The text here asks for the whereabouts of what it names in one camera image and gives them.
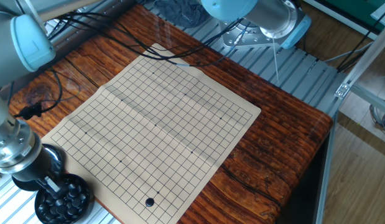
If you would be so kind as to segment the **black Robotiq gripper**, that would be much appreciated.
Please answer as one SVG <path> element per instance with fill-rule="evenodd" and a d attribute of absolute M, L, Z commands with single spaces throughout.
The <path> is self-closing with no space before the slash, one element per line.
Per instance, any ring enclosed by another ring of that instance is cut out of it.
<path fill-rule="evenodd" d="M 50 153 L 42 149 L 30 165 L 22 171 L 12 174 L 12 176 L 21 182 L 35 180 L 46 192 L 57 194 L 60 192 L 60 187 L 50 177 L 46 177 L 50 168 Z"/>

